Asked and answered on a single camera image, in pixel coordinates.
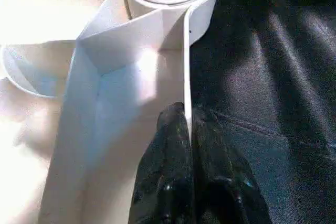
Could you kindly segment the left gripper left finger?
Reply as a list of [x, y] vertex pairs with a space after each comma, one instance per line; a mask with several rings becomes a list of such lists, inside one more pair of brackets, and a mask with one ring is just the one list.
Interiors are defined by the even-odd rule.
[[193, 165], [184, 104], [160, 112], [139, 162], [129, 223], [192, 223]]

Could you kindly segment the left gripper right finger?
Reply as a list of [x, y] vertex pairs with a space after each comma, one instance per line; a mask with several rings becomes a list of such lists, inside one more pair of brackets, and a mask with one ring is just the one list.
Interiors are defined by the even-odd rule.
[[192, 117], [197, 223], [271, 223], [250, 165], [211, 110]]

